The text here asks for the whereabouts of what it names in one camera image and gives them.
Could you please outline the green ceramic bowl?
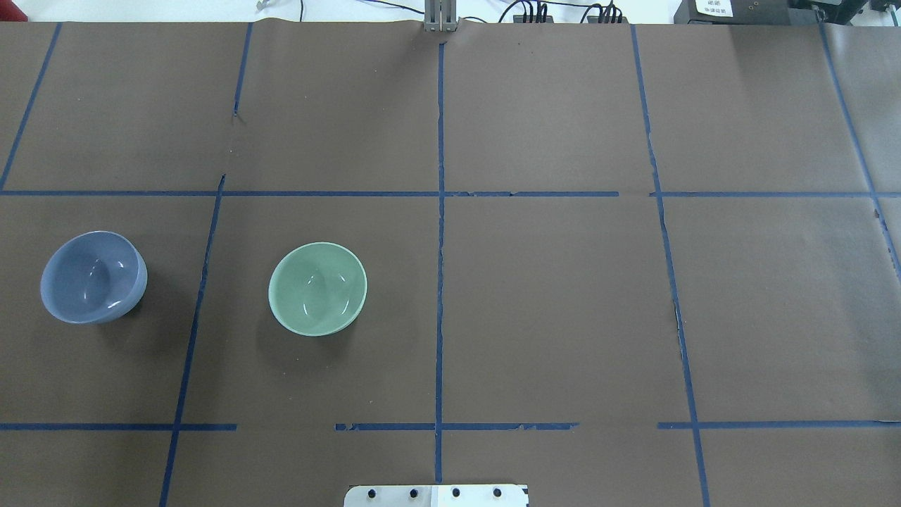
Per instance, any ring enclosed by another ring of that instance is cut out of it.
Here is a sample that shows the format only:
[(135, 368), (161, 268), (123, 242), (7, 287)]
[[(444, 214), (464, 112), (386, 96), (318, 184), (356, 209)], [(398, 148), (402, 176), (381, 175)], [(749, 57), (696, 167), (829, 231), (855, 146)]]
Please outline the green ceramic bowl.
[(290, 251), (268, 282), (271, 313), (286, 330), (324, 337), (354, 323), (369, 279), (360, 258), (340, 244), (309, 243)]

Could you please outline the blue ceramic bowl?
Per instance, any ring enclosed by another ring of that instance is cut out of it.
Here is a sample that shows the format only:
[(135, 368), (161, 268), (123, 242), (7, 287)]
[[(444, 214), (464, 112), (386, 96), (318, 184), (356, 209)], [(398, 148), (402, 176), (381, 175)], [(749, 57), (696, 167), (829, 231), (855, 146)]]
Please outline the blue ceramic bowl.
[(46, 311), (74, 325), (118, 320), (141, 301), (148, 284), (144, 257), (112, 231), (80, 234), (52, 254), (39, 292)]

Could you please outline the brown paper table mat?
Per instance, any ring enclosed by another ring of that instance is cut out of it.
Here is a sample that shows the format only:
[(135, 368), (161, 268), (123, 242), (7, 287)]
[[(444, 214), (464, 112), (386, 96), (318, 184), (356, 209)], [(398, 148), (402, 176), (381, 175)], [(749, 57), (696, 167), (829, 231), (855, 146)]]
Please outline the brown paper table mat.
[[(148, 284), (41, 278), (112, 231)], [(363, 311), (268, 282), (335, 243)], [(2, 25), (2, 504), (899, 504), (899, 29)]]

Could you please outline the black device with label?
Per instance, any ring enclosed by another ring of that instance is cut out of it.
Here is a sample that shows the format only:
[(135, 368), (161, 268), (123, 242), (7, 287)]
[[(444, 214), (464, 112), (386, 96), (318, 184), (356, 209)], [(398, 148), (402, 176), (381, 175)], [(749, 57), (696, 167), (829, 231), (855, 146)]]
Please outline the black device with label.
[(794, 9), (788, 1), (681, 1), (675, 25), (811, 25), (811, 11)]

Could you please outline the red object at corner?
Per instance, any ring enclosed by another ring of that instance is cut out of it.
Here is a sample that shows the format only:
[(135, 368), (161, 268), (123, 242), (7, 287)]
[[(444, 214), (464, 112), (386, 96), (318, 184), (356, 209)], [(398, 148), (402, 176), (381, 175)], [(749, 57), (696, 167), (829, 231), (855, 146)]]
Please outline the red object at corner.
[(28, 22), (29, 18), (12, 0), (0, 0), (0, 21), (5, 23)]

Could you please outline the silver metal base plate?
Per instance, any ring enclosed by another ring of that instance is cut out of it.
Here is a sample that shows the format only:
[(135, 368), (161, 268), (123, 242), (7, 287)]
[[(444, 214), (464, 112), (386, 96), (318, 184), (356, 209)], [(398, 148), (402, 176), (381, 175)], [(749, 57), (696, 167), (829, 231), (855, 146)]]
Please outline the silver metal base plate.
[(520, 484), (358, 485), (348, 489), (344, 506), (529, 506)]

